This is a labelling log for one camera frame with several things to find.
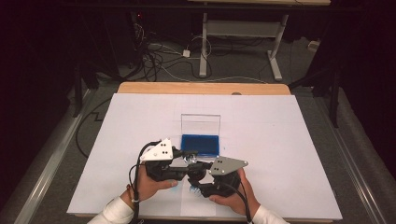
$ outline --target sleeve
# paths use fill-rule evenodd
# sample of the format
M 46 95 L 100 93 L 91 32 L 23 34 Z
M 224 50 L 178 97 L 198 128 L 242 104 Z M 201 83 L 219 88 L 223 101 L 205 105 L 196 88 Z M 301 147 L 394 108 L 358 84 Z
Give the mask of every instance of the sleeve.
M 120 197 L 108 203 L 105 209 L 94 217 L 88 224 L 127 224 L 134 216 L 134 210 Z
M 270 211 L 262 205 L 257 210 L 253 218 L 254 224 L 287 224 L 277 213 Z

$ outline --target desk top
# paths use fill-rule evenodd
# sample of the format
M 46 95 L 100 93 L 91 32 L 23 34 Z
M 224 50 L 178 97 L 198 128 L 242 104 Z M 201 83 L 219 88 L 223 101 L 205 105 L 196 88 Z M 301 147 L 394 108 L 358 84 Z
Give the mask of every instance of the desk top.
M 274 95 L 274 88 L 284 95 Z M 273 95 L 257 95 L 254 89 Z M 153 93 L 159 90 L 166 94 Z M 244 95 L 228 95 L 235 91 Z M 147 142 L 169 137 L 179 148 L 183 114 L 221 115 L 219 154 L 249 162 L 247 178 L 267 208 L 286 220 L 342 218 L 287 86 L 233 83 L 123 83 L 113 96 L 67 213 L 99 213 L 125 189 L 128 171 Z M 191 192 L 186 178 L 173 189 L 157 192 L 140 209 L 142 218 L 245 220 L 228 207 Z
M 304 5 L 328 6 L 330 0 L 190 0 L 192 2 L 207 3 L 241 3 L 241 4 L 268 4 L 268 5 Z

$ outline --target white desk leg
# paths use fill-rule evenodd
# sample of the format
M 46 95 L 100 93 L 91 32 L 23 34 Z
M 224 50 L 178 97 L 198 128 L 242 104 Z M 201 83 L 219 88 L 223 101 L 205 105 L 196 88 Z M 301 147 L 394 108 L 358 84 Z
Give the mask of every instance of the white desk leg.
M 206 77 L 206 63 L 207 63 L 207 52 L 206 52 L 206 37 L 207 37 L 207 13 L 204 13 L 204 19 L 202 23 L 202 50 L 201 50 L 201 60 L 199 65 L 199 76 Z
M 282 18 L 282 22 L 279 24 L 279 28 L 277 30 L 276 34 L 276 39 L 275 39 L 275 45 L 273 50 L 268 50 L 268 59 L 270 61 L 274 78 L 276 81 L 281 81 L 282 80 L 282 75 L 280 74 L 279 66 L 277 65 L 276 62 L 276 53 L 277 49 L 279 48 L 280 41 L 282 40 L 282 35 L 283 32 L 285 31 L 286 28 L 286 22 L 288 21 L 289 15 L 284 15 Z

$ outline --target person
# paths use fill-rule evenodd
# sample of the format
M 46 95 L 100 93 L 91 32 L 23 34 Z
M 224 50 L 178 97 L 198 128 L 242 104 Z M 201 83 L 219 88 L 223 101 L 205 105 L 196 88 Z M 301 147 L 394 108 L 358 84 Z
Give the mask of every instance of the person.
M 250 209 L 250 215 L 253 217 L 253 222 L 255 224 L 288 223 L 275 212 L 266 209 L 257 201 L 254 196 L 253 188 L 246 178 L 244 169 L 240 168 L 237 172 L 241 178 L 241 184 L 245 187 L 247 203 Z M 140 165 L 137 182 L 140 202 L 154 196 L 158 190 L 170 189 L 177 185 L 176 180 L 164 180 L 160 182 L 154 181 L 146 175 L 146 167 L 144 165 Z M 244 194 L 242 185 L 239 186 L 238 190 Z M 134 193 L 132 189 L 125 190 L 121 196 L 108 203 L 104 210 L 94 217 L 89 224 L 129 223 L 134 216 L 134 204 L 132 202 L 133 195 Z M 242 216 L 246 215 L 245 204 L 236 193 L 227 198 L 219 195 L 211 195 L 209 200 L 220 205 L 229 206 L 237 214 Z

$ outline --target table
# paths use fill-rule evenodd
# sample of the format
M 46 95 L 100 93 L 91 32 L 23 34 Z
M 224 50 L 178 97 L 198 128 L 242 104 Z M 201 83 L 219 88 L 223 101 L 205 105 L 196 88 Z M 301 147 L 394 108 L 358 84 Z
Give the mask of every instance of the table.
M 260 186 L 256 196 L 268 208 L 286 220 L 342 218 L 288 87 L 235 83 L 122 83 L 67 213 L 100 212 L 124 190 L 129 167 L 147 142 L 170 137 L 178 147 L 179 119 L 185 112 L 221 115 L 220 155 L 249 162 L 247 178 L 255 176 L 249 180 Z M 186 182 L 145 201 L 140 217 L 245 220 L 228 207 L 191 194 Z
M 193 2 L 208 3 L 236 3 L 236 4 L 270 4 L 270 5 L 302 5 L 302 6 L 328 6 L 330 0 L 191 0 Z M 267 50 L 268 60 L 276 81 L 282 80 L 279 66 L 276 62 L 276 54 L 286 28 L 289 15 L 284 14 L 280 22 L 263 21 L 215 21 L 208 20 L 204 13 L 202 31 L 202 50 L 200 61 L 200 77 L 206 77 L 207 65 L 207 36 L 208 35 L 233 35 L 251 37 L 274 37 L 275 43 L 272 50 Z

